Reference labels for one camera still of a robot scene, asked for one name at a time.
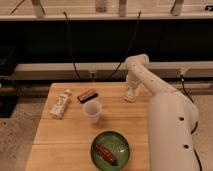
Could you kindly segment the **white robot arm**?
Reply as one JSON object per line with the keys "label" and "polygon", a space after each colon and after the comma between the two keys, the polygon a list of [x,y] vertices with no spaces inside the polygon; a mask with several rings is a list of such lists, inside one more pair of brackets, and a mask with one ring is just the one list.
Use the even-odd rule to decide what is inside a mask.
{"label": "white robot arm", "polygon": [[179,90],[146,68],[146,54],[125,60],[128,74],[124,98],[136,101],[141,83],[153,97],[148,109],[148,141],[151,171],[201,171],[192,132],[198,125],[196,105]]}

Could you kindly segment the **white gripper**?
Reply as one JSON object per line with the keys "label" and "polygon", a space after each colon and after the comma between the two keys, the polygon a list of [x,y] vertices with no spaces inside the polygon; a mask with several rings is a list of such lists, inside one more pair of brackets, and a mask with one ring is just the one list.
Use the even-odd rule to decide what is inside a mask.
{"label": "white gripper", "polygon": [[130,76],[126,77],[126,83],[127,83],[127,91],[126,96],[127,97],[135,97],[135,91],[139,87],[141,81],[132,79]]}

